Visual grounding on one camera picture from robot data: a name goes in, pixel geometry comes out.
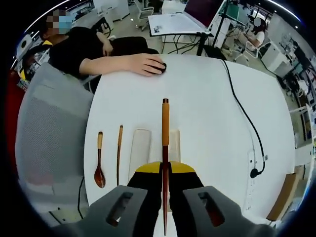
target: white cabinet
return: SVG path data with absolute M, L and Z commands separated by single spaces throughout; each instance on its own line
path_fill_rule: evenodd
M 129 14 L 128 0 L 116 0 L 117 7 L 111 10 L 111 16 L 113 21 L 122 20 Z
M 128 0 L 93 0 L 93 2 L 95 8 L 109 12 L 112 21 L 122 20 L 129 14 Z
M 279 77 L 285 76 L 293 68 L 286 56 L 273 41 L 271 41 L 271 45 L 263 55 L 261 61 L 269 71 L 274 72 Z

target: person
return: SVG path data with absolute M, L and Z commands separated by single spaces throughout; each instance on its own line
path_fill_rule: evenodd
M 142 37 L 110 41 L 101 32 L 85 27 L 71 29 L 71 26 L 71 17 L 64 11 L 56 10 L 47 17 L 39 31 L 43 40 L 52 43 L 49 50 L 50 64 L 67 74 L 80 79 L 86 75 L 125 70 L 152 76 L 161 74 L 160 70 L 153 67 L 165 68 L 163 61 L 154 55 L 158 52 L 148 48 Z M 93 82 L 96 89 L 98 80 Z
M 246 33 L 243 33 L 243 35 L 247 38 L 247 40 L 256 48 L 260 47 L 265 40 L 265 31 L 267 29 L 266 22 L 261 18 L 256 18 L 254 20 L 254 27 L 251 31 L 254 34 L 254 37 L 251 37 L 247 35 Z
M 147 0 L 137 0 L 139 1 L 142 5 L 144 5 L 143 1 L 146 1 Z M 161 0 L 149 0 L 148 1 L 148 6 L 152 6 L 154 8 L 154 13 L 159 13 L 160 9 L 162 8 L 162 4 L 163 4 L 163 1 Z

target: chair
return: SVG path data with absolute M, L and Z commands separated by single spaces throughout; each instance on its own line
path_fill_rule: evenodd
M 249 62 L 249 58 L 244 55 L 244 53 L 247 53 L 249 54 L 251 57 L 253 58 L 258 58 L 259 57 L 259 51 L 262 47 L 265 47 L 267 44 L 270 43 L 270 39 L 268 37 L 268 33 L 267 31 L 265 32 L 265 39 L 263 40 L 263 43 L 259 46 L 259 47 L 255 47 L 250 41 L 247 41 L 246 42 L 246 45 L 242 45 L 241 46 L 241 51 L 240 51 L 240 55 L 238 55 L 235 59 L 234 59 L 234 62 L 237 61 L 237 59 L 241 56 L 245 57 L 247 62 Z
M 15 142 L 19 182 L 40 213 L 76 208 L 83 178 L 85 129 L 93 94 L 48 63 L 23 98 Z M 81 206 L 88 206 L 85 188 Z
M 138 0 L 134 0 L 134 3 L 137 6 L 137 9 L 139 11 L 138 13 L 138 21 L 144 21 L 146 20 L 146 24 L 143 26 L 140 26 L 141 30 L 143 31 L 148 26 L 148 16 L 151 16 L 154 13 L 154 8 L 151 7 L 144 7 L 142 3 L 140 3 Z

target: wooden chopstick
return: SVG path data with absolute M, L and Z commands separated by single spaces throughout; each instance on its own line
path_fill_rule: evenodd
M 119 133 L 118 133 L 117 185 L 119 185 L 119 156 L 120 156 L 120 146 L 122 144 L 122 135 L 123 135 L 123 125 L 119 127 Z
M 167 234 L 168 212 L 168 145 L 169 145 L 169 100 L 162 100 L 162 203 L 163 203 L 163 230 Z

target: cable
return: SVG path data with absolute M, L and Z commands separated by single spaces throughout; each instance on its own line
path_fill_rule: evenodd
M 164 42 L 162 43 L 162 50 L 161 50 L 161 53 L 163 53 L 163 50 L 164 50 L 164 45 L 166 44 L 166 38 L 164 38 Z
M 81 192 L 81 187 L 82 187 L 83 181 L 84 181 L 84 176 L 82 177 L 82 180 L 81 180 L 81 183 L 80 183 L 80 186 L 79 186 L 78 204 L 77 204 L 77 210 L 79 212 L 79 215 L 80 215 L 81 219 L 83 219 L 83 216 L 82 216 L 82 213 L 80 211 L 80 192 Z
M 262 146 L 261 139 L 260 139 L 260 136 L 259 136 L 259 133 L 258 133 L 256 127 L 253 125 L 251 119 L 249 118 L 248 114 L 246 113 L 245 109 L 243 108 L 243 106 L 241 105 L 241 103 L 239 102 L 239 100 L 238 100 L 238 98 L 237 98 L 237 96 L 235 94 L 235 91 L 234 91 L 234 88 L 233 88 L 233 83 L 232 83 L 232 78 L 231 78 L 231 74 L 229 72 L 228 66 L 227 66 L 227 64 L 226 64 L 226 62 L 224 60 L 222 60 L 222 61 L 225 64 L 225 69 L 226 69 L 227 74 L 228 74 L 228 78 L 229 78 L 229 82 L 230 82 L 230 85 L 231 85 L 233 96 L 234 96 L 235 100 L 237 101 L 238 105 L 240 106 L 242 112 L 245 114 L 246 118 L 250 122 L 253 130 L 255 131 L 255 133 L 257 135 L 257 138 L 258 138 L 258 141 L 259 141 L 259 144 L 260 144 L 261 155 L 262 155 L 262 159 L 263 159 L 263 167 L 262 167 L 261 171 L 258 171 L 258 169 L 256 169 L 256 161 L 254 162 L 255 167 L 251 170 L 250 177 L 251 178 L 255 178 L 258 175 L 262 174 L 262 172 L 265 170 L 265 167 L 266 167 L 266 161 L 265 161 L 265 154 L 264 154 L 264 151 L 263 151 L 263 146 Z
M 111 32 L 112 32 L 111 27 L 110 27 L 109 23 L 107 22 L 107 20 L 105 19 L 105 17 L 103 17 L 103 19 L 104 19 L 104 21 L 105 21 L 105 24 L 107 25 L 107 28 L 109 29 L 108 37 L 110 37 Z
M 60 222 L 60 220 L 58 220 L 57 218 L 56 218 L 56 216 L 51 212 L 51 211 L 49 211 L 48 212 L 60 225 L 62 224 L 61 222 Z
M 198 41 L 196 44 L 193 44 L 191 48 L 189 48 L 188 50 L 186 50 L 186 51 L 182 52 L 181 54 L 184 54 L 184 53 L 186 53 L 186 52 L 188 52 L 188 51 L 192 50 L 195 46 L 197 46 L 197 45 L 198 45 L 198 43 L 199 43 L 199 41 Z
M 182 46 L 181 48 L 178 48 L 178 50 L 180 50 L 180 49 L 184 49 L 184 48 L 187 48 L 187 47 L 190 47 L 191 45 L 192 45 L 192 43 L 188 43 L 188 44 L 186 44 L 186 45 Z
M 193 41 L 191 40 L 191 37 L 190 37 L 190 41 L 191 41 L 191 43 L 195 43 L 195 41 L 196 41 L 197 37 L 198 37 L 198 36 L 196 35 Z
M 177 37 L 177 35 L 174 35 L 174 37 L 173 37 L 173 43 L 174 43 L 174 46 L 176 47 L 176 51 L 177 51 L 177 54 L 178 54 L 178 52 L 179 52 L 179 49 L 178 49 L 178 41 L 179 41 L 179 38 L 181 37 L 181 35 L 179 35 L 177 42 L 175 41 L 176 37 Z
M 178 39 L 177 39 L 177 43 L 176 43 L 176 49 L 177 49 L 177 54 L 178 54 L 178 41 L 179 41 L 179 38 L 181 37 L 181 35 L 179 35 Z

